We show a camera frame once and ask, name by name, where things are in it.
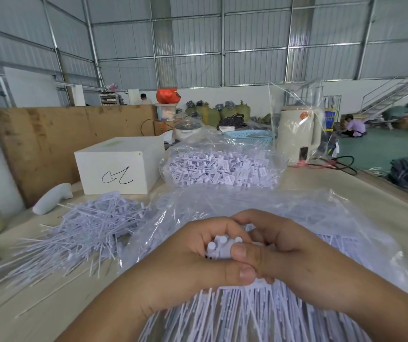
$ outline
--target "woman sitting on floor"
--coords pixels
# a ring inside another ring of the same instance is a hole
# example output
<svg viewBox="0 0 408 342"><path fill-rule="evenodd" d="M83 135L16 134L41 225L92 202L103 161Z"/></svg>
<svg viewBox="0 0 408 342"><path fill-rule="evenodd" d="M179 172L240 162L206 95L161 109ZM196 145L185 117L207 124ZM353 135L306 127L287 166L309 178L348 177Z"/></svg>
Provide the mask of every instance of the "woman sitting on floor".
<svg viewBox="0 0 408 342"><path fill-rule="evenodd" d="M351 114L345 115L345 121L346 126L341 134L348 135L352 138L362 137L367 134L364 121L355 119Z"/></svg>

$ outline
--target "staircase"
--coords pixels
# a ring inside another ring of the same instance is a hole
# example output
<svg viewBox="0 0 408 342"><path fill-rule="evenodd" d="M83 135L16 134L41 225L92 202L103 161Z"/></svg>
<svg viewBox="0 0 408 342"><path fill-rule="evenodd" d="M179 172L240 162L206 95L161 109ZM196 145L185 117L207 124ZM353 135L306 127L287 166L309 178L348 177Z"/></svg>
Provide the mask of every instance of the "staircase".
<svg viewBox="0 0 408 342"><path fill-rule="evenodd" d="M391 86L389 83L396 79L399 79L399 76L392 78L363 97L361 110L358 113L359 119L363 119L364 122L373 120L395 102L408 96L408 78L405 78L394 86ZM372 98L369 98L370 95L373 95L374 93L378 94Z"/></svg>

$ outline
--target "green floor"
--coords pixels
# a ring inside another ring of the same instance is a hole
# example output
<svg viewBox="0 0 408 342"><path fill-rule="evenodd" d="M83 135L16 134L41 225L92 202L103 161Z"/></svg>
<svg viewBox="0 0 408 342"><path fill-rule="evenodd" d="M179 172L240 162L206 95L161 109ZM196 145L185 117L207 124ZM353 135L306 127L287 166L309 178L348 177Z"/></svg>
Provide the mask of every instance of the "green floor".
<svg viewBox="0 0 408 342"><path fill-rule="evenodd" d="M393 159L408 155L408 129L367 129L362 138L341 138L339 156L352 155L354 166L359 169L391 168Z"/></svg>

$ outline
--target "hand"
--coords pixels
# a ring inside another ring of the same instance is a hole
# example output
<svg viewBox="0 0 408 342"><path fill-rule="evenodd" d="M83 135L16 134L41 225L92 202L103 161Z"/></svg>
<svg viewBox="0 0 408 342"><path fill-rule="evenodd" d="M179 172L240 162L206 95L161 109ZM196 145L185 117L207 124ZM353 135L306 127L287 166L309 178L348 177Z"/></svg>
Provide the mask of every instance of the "hand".
<svg viewBox="0 0 408 342"><path fill-rule="evenodd" d="M285 282L312 305L346 312L364 292L367 278L374 275L288 218L255 209L232 218L241 225L254 224L252 241L275 244L276 249L236 243L231 257L250 264L260 276Z"/></svg>
<svg viewBox="0 0 408 342"><path fill-rule="evenodd" d="M215 236L240 236L251 243L247 232L227 217L189 222L124 274L146 316L178 306L202 289L253 283L252 266L234 260L206 259L205 250Z"/></svg>

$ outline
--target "forearm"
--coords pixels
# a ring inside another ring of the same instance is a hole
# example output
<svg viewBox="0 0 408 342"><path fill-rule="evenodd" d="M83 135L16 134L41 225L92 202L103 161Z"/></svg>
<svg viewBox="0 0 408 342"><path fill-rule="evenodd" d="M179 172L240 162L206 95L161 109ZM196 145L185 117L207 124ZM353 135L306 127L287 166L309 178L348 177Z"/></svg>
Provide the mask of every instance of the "forearm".
<svg viewBox="0 0 408 342"><path fill-rule="evenodd" d="M104 289L57 342L137 341L148 319L126 272Z"/></svg>
<svg viewBox="0 0 408 342"><path fill-rule="evenodd" d="M346 312L373 341L408 341L408 294L375 274L367 275L359 303Z"/></svg>

